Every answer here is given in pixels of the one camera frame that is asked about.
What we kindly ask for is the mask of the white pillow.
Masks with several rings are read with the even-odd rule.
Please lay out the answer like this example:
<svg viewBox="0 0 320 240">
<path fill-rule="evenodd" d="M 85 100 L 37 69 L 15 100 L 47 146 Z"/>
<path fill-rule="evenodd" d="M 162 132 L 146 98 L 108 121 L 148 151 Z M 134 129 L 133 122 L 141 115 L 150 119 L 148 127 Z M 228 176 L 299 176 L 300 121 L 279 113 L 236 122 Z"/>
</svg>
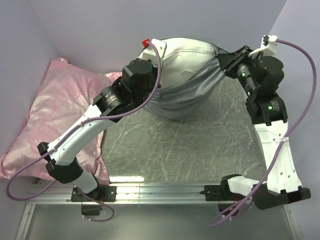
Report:
<svg viewBox="0 0 320 240">
<path fill-rule="evenodd" d="M 161 89 L 171 88 L 194 78 L 219 83 L 224 79 L 216 58 L 220 48 L 209 41 L 189 37 L 153 39 L 162 59 Z"/>
</svg>

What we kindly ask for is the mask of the grey pillowcase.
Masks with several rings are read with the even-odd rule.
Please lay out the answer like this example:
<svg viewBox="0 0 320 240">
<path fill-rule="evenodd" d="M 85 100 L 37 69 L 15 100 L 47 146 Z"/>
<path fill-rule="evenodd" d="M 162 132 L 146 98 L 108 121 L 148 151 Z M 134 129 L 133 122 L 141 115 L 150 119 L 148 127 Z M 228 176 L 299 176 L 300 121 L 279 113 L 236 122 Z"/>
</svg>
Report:
<svg viewBox="0 0 320 240">
<path fill-rule="evenodd" d="M 213 44 L 220 48 L 219 53 L 229 53 L 227 49 L 216 43 Z M 210 79 L 201 80 L 198 77 L 170 88 L 161 89 L 160 87 L 152 96 L 151 100 L 144 106 L 144 109 L 161 118 L 181 120 L 198 110 L 211 96 L 215 87 L 220 82 L 213 82 Z"/>
</svg>

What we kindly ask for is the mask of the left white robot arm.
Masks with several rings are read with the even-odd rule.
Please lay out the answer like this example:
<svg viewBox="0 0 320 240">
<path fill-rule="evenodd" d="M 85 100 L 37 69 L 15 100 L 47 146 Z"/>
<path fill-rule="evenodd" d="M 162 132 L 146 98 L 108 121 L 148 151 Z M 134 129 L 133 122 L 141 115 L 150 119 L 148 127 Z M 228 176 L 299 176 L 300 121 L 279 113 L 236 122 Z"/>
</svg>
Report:
<svg viewBox="0 0 320 240">
<path fill-rule="evenodd" d="M 48 174 L 62 184 L 77 186 L 85 198 L 96 201 L 101 187 L 93 174 L 77 160 L 78 153 L 97 135 L 133 110 L 141 109 L 151 92 L 158 87 L 159 68 L 150 60 L 135 59 L 122 69 L 122 75 L 104 88 L 86 112 L 65 133 L 37 149 L 47 161 Z"/>
</svg>

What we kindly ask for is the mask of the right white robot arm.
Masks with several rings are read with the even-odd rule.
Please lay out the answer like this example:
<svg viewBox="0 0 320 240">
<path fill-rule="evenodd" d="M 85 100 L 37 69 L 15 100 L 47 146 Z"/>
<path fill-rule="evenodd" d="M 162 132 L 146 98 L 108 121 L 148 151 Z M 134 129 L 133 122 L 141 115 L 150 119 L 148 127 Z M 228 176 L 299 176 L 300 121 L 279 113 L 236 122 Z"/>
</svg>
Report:
<svg viewBox="0 0 320 240">
<path fill-rule="evenodd" d="M 220 53 L 217 59 L 225 75 L 237 79 L 247 95 L 246 109 L 268 168 L 262 183 L 240 174 L 224 176 L 221 196 L 226 200 L 248 196 L 260 210 L 310 199 L 311 191 L 297 175 L 286 136 L 286 105 L 276 92 L 285 75 L 283 63 L 271 53 L 254 53 L 248 46 Z"/>
</svg>

